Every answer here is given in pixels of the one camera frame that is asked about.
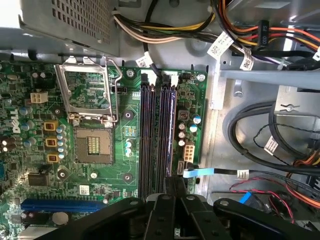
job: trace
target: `screw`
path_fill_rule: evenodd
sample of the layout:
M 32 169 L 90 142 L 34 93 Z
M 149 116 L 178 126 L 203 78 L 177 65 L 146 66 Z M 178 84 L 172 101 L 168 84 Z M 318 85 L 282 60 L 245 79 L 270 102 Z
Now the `screw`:
M 198 79 L 199 82 L 203 82 L 204 80 L 206 80 L 206 76 L 204 74 L 199 74 L 198 76 L 196 76 L 196 79 Z
M 72 125 L 73 125 L 74 127 L 78 127 L 78 126 L 80 125 L 80 123 L 79 123 L 78 120 L 73 120 Z
M 222 201 L 220 202 L 220 204 L 221 204 L 222 206 L 228 206 L 228 205 L 229 205 L 229 202 L 226 201 L 226 200 L 222 200 Z
M 194 200 L 194 199 L 196 199 L 196 198 L 195 198 L 195 196 L 193 196 L 193 195 L 189 195 L 189 196 L 186 197 L 186 199 L 188 199 L 188 200 Z
M 135 71 L 133 71 L 132 69 L 128 69 L 126 71 L 126 75 L 129 77 L 129 78 L 133 78 L 135 76 Z

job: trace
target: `metal bracket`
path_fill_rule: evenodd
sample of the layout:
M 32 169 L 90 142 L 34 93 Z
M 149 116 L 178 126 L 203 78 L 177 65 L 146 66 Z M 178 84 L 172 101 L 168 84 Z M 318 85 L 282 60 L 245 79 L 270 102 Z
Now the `metal bracket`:
M 242 98 L 244 96 L 244 92 L 242 91 L 242 80 L 235 80 L 234 88 L 233 88 L 233 96 Z
M 79 123 L 83 119 L 98 120 L 104 124 L 106 128 L 112 128 L 119 120 L 119 106 L 118 106 L 118 82 L 123 77 L 122 71 L 117 66 L 115 61 L 107 57 L 102 57 L 105 60 L 105 67 L 94 63 L 89 57 L 83 57 L 83 63 L 78 63 L 74 56 L 69 57 L 62 65 L 56 64 L 54 66 L 58 83 L 60 86 L 63 104 L 67 113 L 68 122 Z M 115 94 L 115 115 L 113 114 L 113 106 L 111 102 L 111 88 L 109 84 L 108 62 L 111 62 L 119 73 L 119 77 L 114 80 L 114 94 Z M 77 73 L 96 73 L 101 74 L 104 84 L 103 97 L 107 100 L 109 106 L 105 109 L 89 109 L 82 107 L 75 107 L 70 103 L 72 92 L 69 89 L 65 72 Z

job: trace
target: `white sticker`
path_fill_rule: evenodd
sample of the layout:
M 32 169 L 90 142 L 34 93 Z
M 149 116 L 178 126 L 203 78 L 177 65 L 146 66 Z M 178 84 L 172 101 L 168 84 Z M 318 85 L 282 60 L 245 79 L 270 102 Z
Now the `white sticker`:
M 318 48 L 317 52 L 313 55 L 312 57 L 314 60 L 316 60 L 317 62 L 320 61 L 320 47 Z
M 207 51 L 207 54 L 219 61 L 222 54 L 224 54 L 224 52 L 233 43 L 234 41 L 232 40 L 232 38 L 226 32 L 223 31 L 211 45 L 211 47 Z
M 88 185 L 79 185 L 80 195 L 90 195 L 90 188 Z
M 143 57 L 139 58 L 138 60 L 135 60 L 135 62 L 139 68 L 148 68 L 151 64 L 154 63 L 148 51 L 144 53 Z
M 237 170 L 236 176 L 237 176 L 237 179 L 239 179 L 239 180 L 248 180 L 249 179 L 249 169 Z
M 278 147 L 278 143 L 276 142 L 276 140 L 274 139 L 273 136 L 271 136 L 268 140 L 268 142 L 266 143 L 266 145 L 264 146 L 264 150 L 269 153 L 270 155 L 274 155 L 275 150 Z
M 244 58 L 241 63 L 240 69 L 243 71 L 251 71 L 254 67 L 254 59 L 251 55 L 251 50 L 249 48 L 244 47 L 243 51 L 241 52 L 244 53 Z

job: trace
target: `blue pcie slot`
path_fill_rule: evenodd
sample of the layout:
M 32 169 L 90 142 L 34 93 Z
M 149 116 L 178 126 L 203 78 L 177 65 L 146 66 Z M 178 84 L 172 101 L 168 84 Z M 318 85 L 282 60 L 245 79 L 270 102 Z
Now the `blue pcie slot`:
M 97 201 L 42 200 L 28 198 L 21 203 L 24 211 L 93 213 L 106 205 Z

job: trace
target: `red wire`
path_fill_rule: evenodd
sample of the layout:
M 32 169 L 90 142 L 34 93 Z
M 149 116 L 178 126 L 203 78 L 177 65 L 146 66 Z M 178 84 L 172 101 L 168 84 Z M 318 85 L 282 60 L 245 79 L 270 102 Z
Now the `red wire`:
M 283 33 L 273 33 L 273 34 L 269 35 L 269 38 L 270 37 L 282 37 L 282 36 L 285 36 L 285 34 L 283 34 Z M 252 35 L 252 36 L 245 36 L 243 39 L 252 40 L 252 39 L 255 39 L 257 37 L 258 37 L 258 34 L 255 34 L 255 35 Z

